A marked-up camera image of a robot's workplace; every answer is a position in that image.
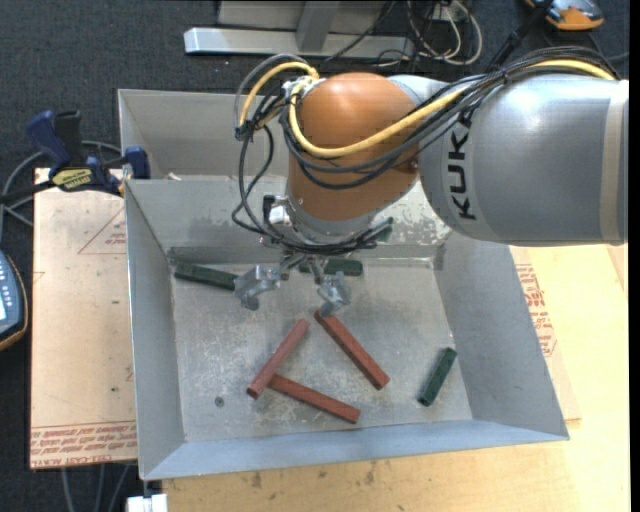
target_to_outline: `red stick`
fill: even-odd
[[[271,378],[278,371],[278,367],[287,358],[291,351],[296,347],[298,342],[304,336],[309,328],[309,322],[306,320],[298,320],[293,328],[289,331],[289,334],[282,340],[282,343],[278,345],[275,352],[271,355],[267,363],[258,372],[253,382],[249,384],[247,388],[247,394],[252,398],[258,398],[264,389],[269,384]]]
[[[340,348],[345,351],[349,358],[360,369],[364,376],[373,384],[376,389],[382,389],[389,382],[389,376],[382,371],[373,357],[364,349],[358,340],[342,325],[340,320],[334,316],[324,317],[320,311],[316,311],[313,317],[331,336]]]
[[[330,396],[323,395],[314,389],[298,384],[278,374],[272,377],[269,382],[269,387],[274,391],[312,405],[316,409],[333,414],[349,423],[357,423],[360,417],[359,409],[340,402],[335,398],[331,398]]]

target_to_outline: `wire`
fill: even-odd
[[[487,66],[487,72],[495,69],[500,69],[504,65],[513,51],[518,46],[520,46],[523,39],[527,37],[529,32],[531,32],[533,26],[540,22],[542,18],[544,18],[544,16],[546,16],[547,12],[551,8],[551,4],[553,4],[553,1],[554,0],[541,0],[540,2],[536,3],[535,9],[527,17],[525,22],[509,34],[507,40],[502,44],[498,52],[493,56],[491,62]]]
[[[35,185],[31,185],[30,187],[23,188],[21,190],[18,190],[17,192],[11,192],[9,194],[5,194],[1,196],[0,204],[7,204],[7,203],[10,203],[11,201],[15,201],[16,199],[22,200],[24,199],[25,196],[31,196],[32,194],[42,192],[43,190],[48,190],[55,186],[56,185],[50,181],[43,181],[42,183],[36,183]]]
[[[567,69],[575,69],[575,70],[579,70],[579,71],[583,71],[587,74],[591,74],[593,76],[599,77],[599,78],[605,78],[605,79],[611,79],[613,80],[614,77],[613,75],[608,72],[608,71],[604,71],[603,69],[599,68],[598,66],[595,66],[589,62],[581,62],[578,60],[571,60],[571,59],[555,59],[555,60],[548,60],[546,62],[539,62],[539,63],[532,63],[531,66],[533,67],[542,67],[542,66],[547,66],[547,67],[562,67],[562,68],[567,68]],[[360,141],[360,142],[356,142],[354,144],[350,144],[349,146],[343,146],[341,148],[321,148],[318,147],[314,144],[312,144],[302,133],[302,130],[300,129],[299,123],[298,123],[298,119],[297,119],[297,114],[296,114],[296,109],[295,106],[297,104],[297,97],[295,96],[297,93],[300,92],[301,89],[304,88],[304,84],[299,84],[297,86],[294,86],[293,89],[291,90],[291,102],[290,105],[288,107],[288,122],[289,122],[289,126],[295,136],[296,141],[298,142],[298,144],[300,144],[300,146],[302,146],[302,148],[309,154],[313,155],[313,156],[321,156],[321,157],[325,157],[325,158],[339,158],[342,156],[347,156],[347,155],[351,155],[353,153],[357,153],[359,151],[363,151],[365,149],[368,149],[372,146],[375,146],[376,144],[379,144],[380,142],[383,142],[385,140],[387,140],[389,137],[392,137],[393,135],[396,135],[397,133],[401,132],[402,130],[406,129],[407,127],[411,126],[412,124],[414,124],[415,122],[418,122],[420,120],[422,120],[423,118],[429,116],[430,114],[432,114],[433,112],[435,112],[436,110],[442,108],[443,106],[454,102],[466,89],[467,86],[462,86],[460,89],[455,90],[451,93],[449,93],[448,95],[446,95],[445,97],[442,98],[438,98],[436,101],[430,103],[429,105],[426,105],[425,107],[423,107],[422,109],[413,112],[412,114],[400,119],[399,121],[397,121],[396,123],[392,124],[391,126],[385,128],[384,130],[368,137],[367,139]]]
[[[94,141],[94,140],[84,140],[82,141],[82,145],[86,146],[86,147],[92,147],[92,148],[97,148],[99,151],[102,151],[103,149],[107,149],[109,151],[112,151],[114,153],[121,153],[121,150],[119,147],[114,146],[113,144],[108,144],[106,142],[98,142],[98,141]],[[23,224],[26,224],[27,226],[33,227],[33,222],[31,222],[29,219],[27,219],[26,217],[24,217],[23,215],[19,214],[18,212],[15,211],[16,208],[19,208],[20,206],[23,206],[25,204],[27,204],[28,202],[33,200],[33,197],[25,197],[25,198],[21,198],[21,194],[17,194],[20,197],[16,197],[16,199],[19,199],[16,203],[12,204],[12,205],[6,205],[6,202],[10,202],[13,199],[11,199],[11,197],[9,197],[9,199],[7,199],[7,196],[10,196],[9,194],[9,189],[11,188],[11,186],[13,185],[13,182],[16,180],[16,178],[22,174],[25,170],[27,169],[31,169],[31,166],[37,162],[40,158],[44,158],[46,156],[46,154],[42,151],[39,151],[37,153],[34,153],[30,156],[28,156],[27,158],[25,158],[22,162],[20,162],[20,164],[18,164],[18,166],[9,174],[9,176],[7,177],[7,180],[5,181],[3,187],[2,187],[2,195],[0,196],[0,243],[2,243],[2,239],[4,236],[4,217],[5,214],[9,214],[12,217],[14,217],[15,219],[17,219],[18,221],[22,222]],[[47,188],[52,188],[51,185],[46,185],[46,184],[39,184],[39,185],[34,185],[32,187],[33,191],[31,193],[37,193],[41,190],[46,190]]]
[[[550,34],[549,31],[545,29],[542,30],[542,38],[547,43],[547,45],[551,47],[557,46],[557,43],[553,39],[551,39],[551,37],[549,37],[549,34]],[[598,41],[596,41],[595,37],[593,37],[593,34],[587,34],[587,39],[593,46],[594,50],[597,51],[600,54],[600,56],[604,60],[606,60],[610,65],[612,65],[614,62],[620,62],[629,58],[629,52],[622,52],[616,55],[605,55],[602,50],[602,47],[600,46]]]
[[[273,137],[267,129],[269,155],[265,164],[253,177],[248,186],[245,185],[244,166],[249,143],[253,134],[260,129],[259,121],[271,119],[280,114],[279,121],[283,128],[284,139],[291,154],[296,158],[301,172],[312,183],[329,189],[342,190],[354,188],[371,181],[387,170],[406,163],[425,147],[438,140],[455,123],[460,116],[470,119],[477,108],[494,90],[514,81],[543,73],[567,72],[579,75],[596,76],[604,79],[615,79],[615,70],[596,52],[585,48],[559,47],[543,49],[530,53],[525,58],[505,66],[503,69],[463,78],[442,87],[438,92],[417,105],[411,112],[390,127],[374,134],[369,139],[343,148],[317,148],[302,133],[296,117],[296,107],[310,86],[315,85],[314,77],[301,77],[293,83],[286,84],[280,94],[272,90],[269,96],[261,101],[251,120],[246,121],[247,131],[243,134],[243,145],[238,167],[238,184],[241,204],[234,210],[232,218],[236,224],[252,232],[269,237],[274,244],[282,245],[291,251],[304,254],[336,255],[345,254],[362,248],[375,247],[379,234],[376,229],[368,229],[359,236],[351,237],[335,244],[301,243],[278,230],[268,219],[268,208],[263,207],[264,220],[251,210],[248,197],[258,181],[264,176],[273,156]],[[334,158],[340,158],[362,149],[366,149],[386,140],[408,127],[416,126],[412,133],[394,149],[367,162],[340,166]],[[353,172],[358,177],[347,183],[332,183],[319,178],[316,173]],[[244,210],[252,224],[240,221],[237,214]]]
[[[473,34],[475,34],[476,50],[472,56],[467,58],[462,58],[462,59],[454,58],[458,56],[462,50],[463,37],[462,37],[462,34],[460,33],[460,30],[458,29],[456,22],[453,19],[453,16],[451,15],[452,6],[464,13],[466,20],[471,24]],[[444,14],[444,16],[447,18],[447,23],[451,27],[451,31],[453,32],[455,36],[455,41],[456,41],[456,46],[454,49],[448,49],[443,52],[437,52],[424,39],[424,34],[429,32],[429,29],[431,27],[431,22],[433,21],[435,4],[431,7],[431,11],[429,12],[429,14],[427,14],[427,16],[422,18],[423,20],[429,20],[429,25],[427,29],[425,30],[423,27],[422,30],[418,30],[418,27],[415,24],[414,18],[419,16],[415,14],[413,3],[410,0],[407,0],[407,17],[409,20],[409,25],[415,37],[417,38],[418,46],[421,46],[423,49],[426,50],[426,52],[418,51],[417,55],[419,55],[420,57],[425,57],[425,58],[445,62],[453,66],[466,66],[469,64],[473,64],[480,58],[480,55],[482,54],[483,44],[484,44],[483,37],[482,37],[482,29],[480,28],[480,24],[476,20],[475,16],[473,16],[469,12],[469,9],[467,9],[467,7],[464,6],[459,0],[453,0],[451,5],[440,4],[439,8],[441,9],[441,12]]]
[[[373,23],[373,25],[371,25],[367,30],[365,30],[362,34],[360,34],[353,41],[351,41],[351,43],[349,43],[347,46],[337,51],[333,55],[330,55],[329,57],[325,58],[322,62],[330,62],[332,60],[340,58],[349,50],[357,46],[360,43],[360,41],[362,41],[365,37],[371,34],[371,32],[373,32],[376,29],[376,27],[380,25],[380,23],[382,23],[382,21],[389,15],[389,13],[391,12],[395,4],[396,4],[395,1],[389,2],[387,9],[378,17],[378,19],[375,21],[375,23]]]
[[[118,480],[118,484],[116,485],[116,488],[113,491],[113,496],[111,497],[111,501],[109,502],[109,508],[107,509],[107,512],[113,512],[113,509],[116,506],[116,502],[120,497],[120,489],[124,484],[124,480],[127,477],[127,473],[129,473],[129,469],[131,469],[131,466],[129,464],[125,464],[125,467],[122,470],[122,474],[120,475],[120,479]]]
[[[93,505],[93,512],[100,512],[102,503],[102,489],[104,487],[104,475],[106,472],[106,464],[100,464],[100,476],[98,477],[98,490],[96,491],[96,500]]]
[[[400,58],[399,59],[395,59],[395,60],[389,60],[386,62],[382,62],[383,61],[383,56],[386,53],[398,53],[400,54]],[[409,55],[407,55],[407,53],[403,52],[402,50],[385,50],[383,52],[381,52],[378,55],[378,58],[375,60],[375,62],[373,63],[374,66],[380,67],[380,68],[384,68],[384,67],[389,67],[389,66],[395,66],[398,63],[404,62],[406,60],[409,60]]]
[[[249,106],[253,101],[253,99],[257,96],[260,89],[262,89],[262,86],[265,83],[267,83],[267,81],[270,78],[274,77],[278,73],[281,73],[282,71],[286,71],[289,69],[302,69],[303,71],[306,71],[307,73],[309,73],[309,75],[312,78],[315,78],[316,80],[319,78],[318,72],[314,68],[312,68],[311,66],[303,62],[285,62],[283,64],[276,66],[275,68],[272,68],[267,73],[265,73],[260,78],[260,80],[258,80],[258,83],[256,83],[253,86],[253,88],[247,95],[247,99],[245,100],[244,105],[242,106],[242,111],[240,112],[240,116],[238,118],[238,123],[237,123],[238,127],[241,127],[242,125],[244,125],[245,119],[247,118],[247,113],[249,111]]]
[[[75,512],[76,509],[73,505],[71,490],[69,489],[69,476],[67,475],[67,468],[62,468],[60,470],[60,475],[62,476],[62,489],[64,490],[64,499],[67,504],[67,510],[69,512]]]

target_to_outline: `black cable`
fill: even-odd
[[[435,12],[435,6],[436,3],[432,2],[431,3],[431,8],[429,9],[428,12],[425,13],[424,16],[420,16],[420,15],[416,15],[415,10],[413,8],[413,3],[412,2],[407,2],[407,15],[410,18],[418,18],[419,21],[423,22],[422,28],[418,31],[418,34],[415,33],[414,30],[411,30],[411,34],[412,34],[412,38],[415,39],[416,41],[414,42],[414,55],[419,55],[420,52],[422,50],[426,50],[427,53],[430,55],[430,58],[435,60],[435,61],[442,61],[443,58],[440,55],[437,55],[433,49],[431,48],[431,45],[427,44],[427,40],[425,39],[426,34],[431,30],[431,26],[433,25],[433,15]]]
[[[467,12],[466,12],[466,14],[467,14],[467,20],[468,20],[468,25],[469,25],[469,27],[468,27],[468,28],[470,28],[471,30],[473,30],[472,22],[471,22],[471,17],[473,16],[473,12],[472,12],[472,11],[473,11],[473,4],[471,4],[471,5],[467,8]],[[462,31],[466,30],[466,28],[467,28],[467,27],[465,27],[465,26],[463,25],[463,27],[462,27]],[[463,66],[463,68],[462,68],[462,72],[464,72],[464,70],[465,70],[465,69],[467,69],[468,61],[473,57],[472,50],[474,49],[474,42],[476,41],[476,39],[473,37],[473,32],[472,32],[472,34],[471,34],[471,37],[468,37],[467,39],[468,39],[468,42],[467,42],[468,49],[467,49],[466,51],[462,52],[462,56],[463,56],[463,62],[462,62],[462,66]]]
[[[245,162],[246,152],[247,152],[247,148],[250,140],[251,138],[247,137],[243,141],[242,149],[240,152],[240,163],[238,166],[238,184],[240,189],[241,208],[244,208],[245,212],[247,213],[251,221],[254,223],[255,228],[248,226],[245,223],[237,222],[238,219],[236,218],[234,219],[234,221],[238,225],[245,227],[250,231],[253,231],[265,236],[269,236],[274,240],[274,242],[282,244],[287,249],[290,249],[296,252],[301,252],[304,254],[322,254],[327,256],[342,255],[342,254],[348,254],[358,249],[370,249],[376,246],[375,238],[378,236],[379,233],[373,233],[371,230],[366,230],[361,235],[353,237],[349,240],[346,240],[340,243],[312,245],[312,244],[299,243],[296,240],[290,240],[286,238],[285,235],[278,232],[275,229],[275,227],[270,223],[267,223],[268,225],[267,227],[265,227],[265,225],[258,220],[256,215],[251,210],[251,207],[248,203],[248,192],[250,192],[250,190],[248,188],[245,189],[244,187],[244,162]],[[273,138],[271,137],[269,138],[269,144],[270,146],[273,146]],[[267,168],[268,168],[268,165],[265,165],[263,166],[263,169],[261,169],[261,171],[266,171]],[[250,184],[251,188],[253,188],[255,183],[257,183],[258,179],[262,177],[264,172],[261,172],[259,174],[260,174],[259,176],[256,176],[252,180]]]
[[[64,490],[64,499],[69,512],[75,512],[73,505],[73,498],[71,496],[71,489],[69,488],[69,475],[67,475],[67,468],[60,470],[60,476],[62,477],[62,489]]]
[[[55,186],[56,185],[50,181],[44,181],[42,183],[31,185],[30,187],[23,188],[10,194],[4,194],[3,196],[0,196],[0,205],[10,203],[11,201],[15,201],[16,199],[22,199],[25,196],[37,194],[38,192],[42,192],[43,190],[47,190]]]
[[[249,120],[247,126],[246,136],[253,136],[253,133],[260,129],[260,123],[264,121],[276,108],[276,104],[284,98],[284,92],[282,91],[282,84],[278,83],[274,85],[267,94],[265,94],[256,107],[253,117]]]
[[[399,58],[393,58],[393,57],[386,57],[385,55],[387,53],[397,53],[400,57]],[[407,52],[403,51],[403,50],[395,50],[395,49],[389,49],[389,50],[384,50],[382,52],[380,52],[378,54],[378,56],[372,60],[372,61],[368,61],[369,65],[378,68],[377,71],[379,74],[384,74],[384,70],[380,70],[379,68],[384,68],[386,66],[390,66],[392,64],[396,64],[396,68],[395,70],[393,70],[393,74],[397,74],[399,71],[399,65],[402,64],[402,62],[404,62],[404,60],[409,59],[410,55],[407,54]]]
[[[103,149],[106,149],[106,150],[112,151],[112,152],[116,152],[116,153],[120,153],[121,152],[120,148],[118,148],[117,146],[114,146],[112,144],[108,144],[106,142],[97,142],[97,141],[93,141],[93,140],[84,140],[84,141],[82,141],[82,145],[86,146],[86,147],[97,148],[98,151],[100,151],[100,153],[102,153]],[[28,219],[24,218],[19,213],[15,212],[14,209],[18,208],[19,206],[22,206],[26,202],[31,201],[33,199],[33,197],[31,197],[33,195],[33,193],[37,193],[37,192],[40,192],[42,190],[46,190],[47,188],[51,188],[51,187],[47,187],[47,186],[43,185],[42,188],[39,188],[39,187],[35,187],[34,186],[35,190],[34,190],[34,187],[30,187],[29,189],[24,189],[22,191],[16,192],[12,196],[9,196],[9,197],[7,197],[7,194],[9,192],[9,189],[13,185],[13,182],[17,178],[17,176],[20,175],[25,170],[30,169],[31,165],[34,164],[34,162],[36,162],[40,158],[44,158],[45,156],[46,156],[45,153],[40,151],[40,152],[34,153],[31,156],[27,157],[25,160],[23,160],[11,172],[11,174],[9,174],[9,177],[5,181],[5,183],[4,183],[3,187],[2,187],[2,195],[0,195],[0,243],[2,242],[2,238],[3,238],[3,235],[4,235],[4,216],[5,216],[5,214],[12,215],[16,219],[18,219],[20,222],[33,227],[33,223],[31,221],[29,221]],[[11,202],[12,200],[15,200],[16,198],[23,198],[23,199],[21,201],[18,201],[16,204],[12,204],[10,206],[6,205],[6,203]]]
[[[233,116],[234,116],[234,126],[236,129],[236,132],[241,131],[243,129],[242,126],[238,125],[239,122],[239,110],[240,110],[240,97],[242,96],[242,91],[244,91],[244,89],[247,87],[247,85],[249,84],[249,82],[251,82],[251,80],[253,80],[253,78],[263,69],[270,67],[272,64],[280,61],[280,60],[287,60],[287,61],[294,61],[294,62],[301,62],[303,64],[307,64],[307,61],[304,60],[302,57],[298,57],[297,55],[292,55],[290,53],[280,53],[277,55],[274,55],[272,57],[269,57],[267,60],[261,62],[260,64],[258,64],[255,68],[253,68],[251,70],[251,72],[244,77],[244,79],[242,80],[242,82],[240,83],[240,85],[238,86],[238,89],[236,90],[236,95],[234,98],[234,102],[233,102]],[[236,136],[240,136],[242,135],[242,133],[236,133]]]
[[[373,23],[373,25],[371,25],[367,30],[365,30],[362,34],[360,34],[358,37],[356,37],[353,41],[351,41],[351,43],[349,43],[347,46],[345,46],[344,48],[342,48],[341,50],[337,51],[336,53],[334,53],[333,55],[330,55],[329,57],[325,58],[322,60],[322,62],[330,62],[334,59],[340,58],[342,57],[345,53],[347,53],[349,50],[351,50],[353,47],[355,47],[358,43],[360,43],[360,41],[362,41],[365,37],[367,37],[369,34],[371,34],[371,32],[373,32],[375,30],[375,28],[380,25],[380,23],[382,23],[382,21],[389,15],[389,13],[391,12],[391,10],[393,9],[393,6],[395,5],[395,1],[393,2],[389,2],[389,5],[387,7],[387,9],[378,17],[378,19]]]
[[[116,485],[116,488],[113,491],[113,496],[111,497],[111,501],[109,502],[109,508],[107,509],[107,512],[113,512],[113,509],[116,506],[116,502],[118,501],[118,498],[120,497],[120,489],[122,488],[122,485],[124,484],[124,480],[127,477],[127,473],[129,472],[129,469],[131,469],[131,466],[129,464],[126,464],[124,469],[122,470],[122,474],[120,475],[120,479],[118,480],[118,484]]]
[[[542,30],[542,38],[544,39],[545,43],[547,43],[547,45],[551,46],[551,47],[555,47],[557,46],[556,41],[554,41],[553,39],[551,39],[549,37],[548,31],[547,30]],[[605,60],[609,63],[609,65],[611,67],[613,67],[613,63],[614,62],[618,62],[624,59],[629,58],[629,52],[623,52],[623,53],[619,53],[617,55],[605,55],[604,52],[602,51],[602,47],[600,46],[600,44],[598,43],[598,41],[596,41],[596,39],[593,37],[593,34],[587,34],[587,39],[589,40],[589,42],[591,43],[591,45],[593,46],[594,50]]]
[[[430,2],[422,2],[426,5],[426,9],[424,14],[420,14],[416,9],[414,2],[407,2],[407,9],[409,10],[408,14],[413,16],[414,18],[418,18],[418,21],[424,21],[427,19],[433,19],[433,13],[436,9],[437,0],[432,0]]]
[[[245,222],[241,221],[240,219],[238,219],[237,215],[238,213],[240,213],[240,210],[244,209],[247,214],[249,216],[251,216],[251,214],[249,214],[249,210],[247,210],[247,205],[248,205],[248,198],[249,198],[249,194],[251,193],[251,190],[253,190],[253,187],[256,185],[256,183],[258,183],[258,181],[260,180],[260,178],[262,178],[262,176],[264,176],[264,174],[267,172],[267,170],[269,169],[269,166],[271,165],[271,161],[273,159],[273,147],[274,147],[274,143],[273,143],[273,135],[271,133],[271,130],[269,129],[268,126],[264,126],[264,130],[267,134],[267,138],[268,138],[268,147],[269,147],[269,154],[267,155],[267,160],[265,161],[264,165],[262,166],[262,168],[258,171],[258,173],[256,174],[256,176],[253,178],[253,180],[249,183],[249,186],[246,189],[246,192],[244,194],[244,200],[242,200],[242,191],[240,193],[240,197],[241,197],[241,203],[233,210],[233,212],[231,212],[231,220],[233,220],[233,222],[235,222],[238,226],[244,228],[244,229],[248,229],[249,231],[253,231],[254,233],[258,233],[260,235],[266,235],[268,233],[266,233],[264,230],[260,230],[257,227],[252,227],[249,224],[246,224]],[[244,158],[245,158],[245,154],[247,151],[247,148],[249,146],[249,142],[250,139],[247,138],[242,142],[242,149],[240,152],[240,166],[238,169],[238,181],[242,182],[244,180]]]
[[[433,24],[433,10],[434,8],[431,9],[430,15],[424,19],[424,21],[422,22],[422,27],[420,27],[419,35],[417,36],[420,43],[425,42],[423,39],[424,33],[425,31],[428,31],[431,28],[431,25]],[[418,57],[420,56],[420,51],[423,47],[424,45],[421,45],[418,43],[414,44],[413,55],[411,56],[411,64],[409,65],[409,72],[413,73],[415,71],[416,69],[415,63],[418,60]]]
[[[520,46],[522,40],[527,37],[529,32],[531,32],[533,26],[544,18],[552,4],[553,0],[542,0],[540,3],[535,4],[533,12],[529,15],[526,21],[519,28],[509,34],[509,37],[507,37],[507,40],[504,42],[502,47],[498,50],[493,59],[491,59],[486,71],[499,68],[507,61],[511,53]]]
[[[102,489],[104,487],[104,476],[106,472],[106,464],[100,464],[100,476],[98,477],[98,490],[96,491],[96,500],[93,505],[93,512],[100,512],[102,503]]]

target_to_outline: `clamp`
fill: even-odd
[[[50,186],[57,186],[65,192],[93,190],[121,196],[125,179],[150,177],[149,161],[140,146],[127,148],[124,156],[117,160],[125,168],[122,180],[111,174],[109,165],[95,156],[88,156],[85,160],[81,120],[79,111],[62,112],[54,117],[47,110],[35,116],[27,126],[27,135],[33,144],[54,162],[49,171]]]

